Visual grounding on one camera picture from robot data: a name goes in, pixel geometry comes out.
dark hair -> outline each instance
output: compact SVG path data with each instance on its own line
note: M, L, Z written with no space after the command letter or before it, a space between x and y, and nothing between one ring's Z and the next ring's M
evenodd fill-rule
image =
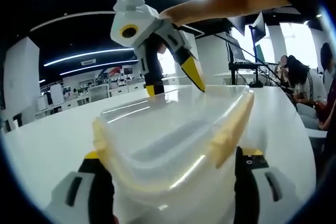
M293 55L288 57L286 66L288 68L288 80L292 85L304 84L306 82L310 69L308 66L302 64Z
M332 52L329 46L329 43L326 42L321 47L321 65L323 70L327 70L332 59Z

ceiling light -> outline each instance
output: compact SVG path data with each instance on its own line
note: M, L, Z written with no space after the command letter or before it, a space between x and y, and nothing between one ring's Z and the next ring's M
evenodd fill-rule
M128 63L128 62L138 62L138 61L139 60L125 60L125 61L117 61L117 62L104 63L104 64L100 64L100 65L94 65L94 66L90 66L90 67L79 68L79 69L75 69L75 70L72 70L72 71L60 73L60 76L63 76L63 75L68 74L68 73L77 72L77 71L80 71L80 70L89 69L89 68L96 68L96 67L102 67L102 66L107 66L107 65L112 65L112 64L120 64L120 63Z
M110 49L110 50L97 51L97 52L87 52L85 54L74 55L74 56L63 58L63 59L54 60L52 62L44 64L43 66L48 67L48 66L50 66L52 64L59 63L59 62L64 61L64 60L70 60L70 59L73 59L73 58L77 58L77 57L81 57L81 56L86 56L86 55L103 54L105 52L132 51L132 50L133 50L133 48L119 48L119 49Z

office room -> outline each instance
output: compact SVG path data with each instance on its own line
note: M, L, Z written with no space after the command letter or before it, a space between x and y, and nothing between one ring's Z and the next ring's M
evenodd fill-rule
M329 216L329 0L4 3L6 223Z

